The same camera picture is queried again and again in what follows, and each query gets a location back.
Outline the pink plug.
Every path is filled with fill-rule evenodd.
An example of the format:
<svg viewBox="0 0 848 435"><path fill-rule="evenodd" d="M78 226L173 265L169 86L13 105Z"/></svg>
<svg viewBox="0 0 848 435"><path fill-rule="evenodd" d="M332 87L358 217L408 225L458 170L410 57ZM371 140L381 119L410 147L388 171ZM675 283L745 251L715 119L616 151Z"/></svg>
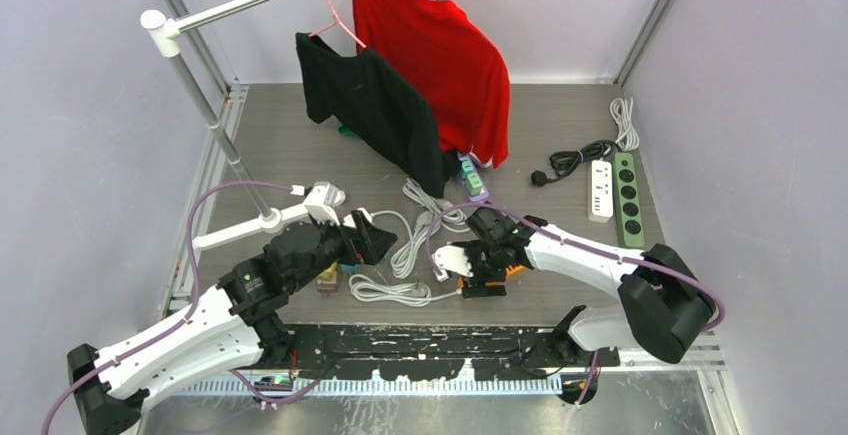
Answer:
<svg viewBox="0 0 848 435"><path fill-rule="evenodd" d="M336 270L324 271L315 278L315 284L318 293L336 293L339 287L339 274Z"/></svg>

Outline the purple power strip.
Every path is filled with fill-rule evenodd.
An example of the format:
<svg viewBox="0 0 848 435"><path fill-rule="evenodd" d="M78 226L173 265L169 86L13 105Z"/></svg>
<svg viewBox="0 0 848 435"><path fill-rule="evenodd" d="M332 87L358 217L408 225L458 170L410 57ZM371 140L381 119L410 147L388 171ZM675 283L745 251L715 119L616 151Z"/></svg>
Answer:
<svg viewBox="0 0 848 435"><path fill-rule="evenodd" d="M459 179L468 199L484 202L489 199L489 191L480 174L480 166L470 154L459 154Z"/></svg>

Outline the green power strip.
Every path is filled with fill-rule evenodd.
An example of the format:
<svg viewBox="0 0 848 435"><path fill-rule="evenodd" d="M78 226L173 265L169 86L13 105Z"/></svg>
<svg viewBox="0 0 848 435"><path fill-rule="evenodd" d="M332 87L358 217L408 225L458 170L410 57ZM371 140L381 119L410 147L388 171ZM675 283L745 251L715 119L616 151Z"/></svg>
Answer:
<svg viewBox="0 0 848 435"><path fill-rule="evenodd" d="M613 155L612 167L613 208L619 246L641 249L645 245L645 235L634 158L630 153L617 152Z"/></svg>

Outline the white power strip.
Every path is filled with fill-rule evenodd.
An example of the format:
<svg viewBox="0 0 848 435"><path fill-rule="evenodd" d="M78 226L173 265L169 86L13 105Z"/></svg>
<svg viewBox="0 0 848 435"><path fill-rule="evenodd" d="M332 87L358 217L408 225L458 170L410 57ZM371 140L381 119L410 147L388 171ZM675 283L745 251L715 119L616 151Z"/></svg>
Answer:
<svg viewBox="0 0 848 435"><path fill-rule="evenodd" d="M593 160L589 169L588 219L606 223L614 214L612 164Z"/></svg>

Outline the orange power strip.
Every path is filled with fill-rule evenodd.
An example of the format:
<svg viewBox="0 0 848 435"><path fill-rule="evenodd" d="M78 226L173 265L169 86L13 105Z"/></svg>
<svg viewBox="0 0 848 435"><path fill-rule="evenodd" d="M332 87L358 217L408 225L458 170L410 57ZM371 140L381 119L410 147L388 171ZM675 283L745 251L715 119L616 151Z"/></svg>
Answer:
<svg viewBox="0 0 848 435"><path fill-rule="evenodd" d="M518 273L520 273L521 271L523 271L525 269L526 269L526 267L524 265L509 265L505 269L505 277L504 277L504 280L501 281L501 284L503 284L506 280L513 278L514 276L516 276ZM466 286L469 286L469 285L470 285L470 278L462 277L462 276L459 277L458 286L460 288L463 288L463 287L466 287Z"/></svg>

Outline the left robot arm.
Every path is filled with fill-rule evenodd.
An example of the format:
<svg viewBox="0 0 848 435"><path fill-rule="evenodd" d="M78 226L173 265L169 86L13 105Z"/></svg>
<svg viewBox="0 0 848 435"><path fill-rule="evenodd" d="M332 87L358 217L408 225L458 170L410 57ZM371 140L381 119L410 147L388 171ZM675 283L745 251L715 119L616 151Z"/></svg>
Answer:
<svg viewBox="0 0 848 435"><path fill-rule="evenodd" d="M177 313L111 346L72 349L68 370L85 432L121 434L208 376L282 366L292 343L278 310L334 263L376 265L397 240L362 209L339 225L296 222Z"/></svg>

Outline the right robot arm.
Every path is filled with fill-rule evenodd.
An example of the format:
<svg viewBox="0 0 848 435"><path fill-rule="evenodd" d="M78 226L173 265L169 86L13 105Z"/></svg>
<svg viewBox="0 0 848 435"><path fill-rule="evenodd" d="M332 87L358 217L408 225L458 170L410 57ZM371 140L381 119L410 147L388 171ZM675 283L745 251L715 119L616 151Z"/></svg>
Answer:
<svg viewBox="0 0 848 435"><path fill-rule="evenodd" d="M437 270L463 280L466 298L503 296L514 266L567 276L616 300L608 307L573 308L555 339L558 358L582 364L601 348L639 347L678 363L723 309L672 248L614 247L569 233L548 221L477 208L467 220L474 237L436 251Z"/></svg>

